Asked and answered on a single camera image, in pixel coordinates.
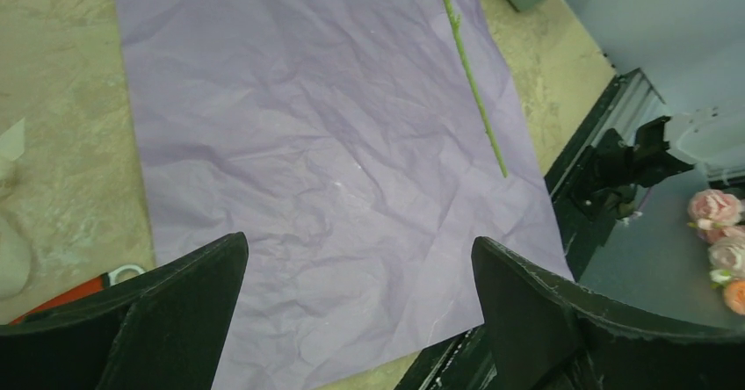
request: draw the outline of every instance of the white wall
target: white wall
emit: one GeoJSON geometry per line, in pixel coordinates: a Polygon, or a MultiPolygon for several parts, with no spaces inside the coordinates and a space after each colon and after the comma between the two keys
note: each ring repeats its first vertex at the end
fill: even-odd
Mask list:
{"type": "Polygon", "coordinates": [[[619,72],[642,67],[672,112],[745,111],[745,0],[567,0],[619,72]]]}

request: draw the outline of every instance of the pink rose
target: pink rose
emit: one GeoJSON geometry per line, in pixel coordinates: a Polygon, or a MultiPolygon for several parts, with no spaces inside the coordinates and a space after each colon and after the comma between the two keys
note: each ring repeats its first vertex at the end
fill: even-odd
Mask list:
{"type": "Polygon", "coordinates": [[[734,195],[720,190],[697,192],[688,204],[691,220],[700,227],[710,222],[720,226],[736,225],[742,219],[741,212],[742,202],[734,195]]]}
{"type": "Polygon", "coordinates": [[[709,261],[715,269],[729,271],[737,278],[745,278],[745,237],[728,236],[709,248],[709,261]]]}
{"type": "Polygon", "coordinates": [[[718,240],[729,236],[745,238],[745,226],[724,226],[701,232],[703,238],[709,243],[716,243],[718,240]]]}

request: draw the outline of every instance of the beige countertop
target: beige countertop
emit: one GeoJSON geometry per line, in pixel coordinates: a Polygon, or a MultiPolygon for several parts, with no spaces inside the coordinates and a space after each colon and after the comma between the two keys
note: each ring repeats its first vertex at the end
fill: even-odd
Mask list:
{"type": "MultiPolygon", "coordinates": [[[[481,2],[547,171],[614,72],[562,0],[527,13],[481,2]]],[[[0,0],[0,25],[0,133],[25,120],[18,188],[0,211],[33,248],[24,291],[0,300],[8,322],[154,257],[113,0],[0,0]]],[[[414,358],[327,390],[393,388],[414,358]]]]}

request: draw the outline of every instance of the black mount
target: black mount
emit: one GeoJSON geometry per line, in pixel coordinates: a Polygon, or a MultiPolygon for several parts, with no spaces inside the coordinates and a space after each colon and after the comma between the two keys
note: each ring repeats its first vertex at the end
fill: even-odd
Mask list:
{"type": "Polygon", "coordinates": [[[596,148],[588,146],[574,172],[571,199],[581,212],[596,219],[603,211],[615,211],[618,219],[634,211],[636,185],[648,188],[667,177],[689,171],[693,165],[668,153],[663,116],[640,126],[632,147],[614,129],[605,132],[596,148]]]}

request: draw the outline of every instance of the flower stem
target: flower stem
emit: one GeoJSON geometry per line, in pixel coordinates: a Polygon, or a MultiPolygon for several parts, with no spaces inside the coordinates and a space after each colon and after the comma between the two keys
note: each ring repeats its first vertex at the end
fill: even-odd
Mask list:
{"type": "Polygon", "coordinates": [[[502,170],[502,175],[504,177],[507,177],[507,166],[504,165],[502,152],[499,150],[499,145],[496,143],[494,131],[492,130],[491,124],[488,120],[487,110],[484,108],[484,102],[481,100],[479,88],[476,85],[476,80],[474,79],[474,73],[471,72],[471,65],[468,63],[466,49],[463,47],[463,39],[460,38],[460,15],[455,14],[455,11],[452,8],[451,0],[443,0],[443,3],[445,3],[445,12],[447,13],[447,18],[450,20],[450,27],[452,27],[452,37],[455,39],[455,46],[458,48],[460,62],[463,64],[463,69],[466,71],[466,77],[468,78],[468,83],[471,85],[471,91],[474,94],[476,105],[479,106],[481,120],[484,123],[484,128],[486,128],[487,136],[489,137],[489,142],[491,143],[491,148],[494,150],[496,160],[499,162],[499,169],[502,170]]]}

